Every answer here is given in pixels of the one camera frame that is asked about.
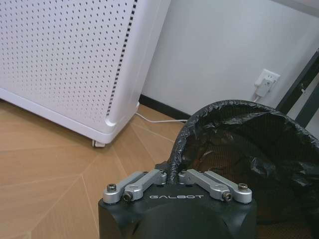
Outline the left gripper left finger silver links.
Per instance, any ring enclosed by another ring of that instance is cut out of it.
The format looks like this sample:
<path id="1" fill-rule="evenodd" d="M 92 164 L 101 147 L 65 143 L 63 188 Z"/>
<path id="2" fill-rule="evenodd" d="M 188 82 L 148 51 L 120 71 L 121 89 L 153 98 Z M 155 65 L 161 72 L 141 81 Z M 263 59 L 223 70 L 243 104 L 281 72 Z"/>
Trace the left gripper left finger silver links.
<path id="1" fill-rule="evenodd" d="M 130 203 L 141 199 L 152 185 L 166 184 L 168 163 L 156 164 L 151 171 L 136 171 L 116 184 L 108 184 L 104 189 L 104 203 L 116 204 L 123 200 Z"/>

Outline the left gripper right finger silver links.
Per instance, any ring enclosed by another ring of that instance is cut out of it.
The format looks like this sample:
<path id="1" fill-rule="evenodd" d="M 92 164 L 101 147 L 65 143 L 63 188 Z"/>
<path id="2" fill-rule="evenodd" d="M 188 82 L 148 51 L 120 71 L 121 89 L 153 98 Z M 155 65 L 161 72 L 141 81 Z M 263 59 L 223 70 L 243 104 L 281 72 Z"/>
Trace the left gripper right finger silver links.
<path id="1" fill-rule="evenodd" d="M 194 169 L 183 170 L 178 174 L 178 182 L 184 185 L 196 184 L 207 191 L 211 198 L 242 204 L 252 202 L 252 191 L 247 184 L 236 184 L 212 171 L 198 172 Z"/>

